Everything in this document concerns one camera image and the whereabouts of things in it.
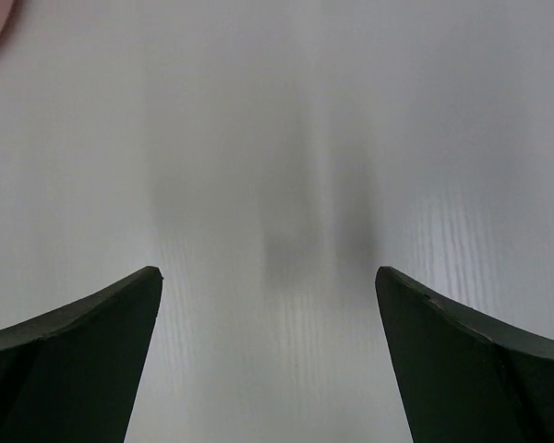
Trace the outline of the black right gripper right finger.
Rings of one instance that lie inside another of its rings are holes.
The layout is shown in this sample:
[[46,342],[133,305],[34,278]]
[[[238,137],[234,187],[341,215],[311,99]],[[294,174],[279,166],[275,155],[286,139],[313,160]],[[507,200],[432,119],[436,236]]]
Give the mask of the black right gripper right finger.
[[392,267],[375,289],[415,442],[554,442],[554,340]]

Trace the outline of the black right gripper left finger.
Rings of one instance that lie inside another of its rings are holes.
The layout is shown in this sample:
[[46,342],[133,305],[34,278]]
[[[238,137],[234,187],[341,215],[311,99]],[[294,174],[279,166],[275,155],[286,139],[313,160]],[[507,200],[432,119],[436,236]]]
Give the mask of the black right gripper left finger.
[[0,329],[0,442],[122,442],[162,298],[145,267]]

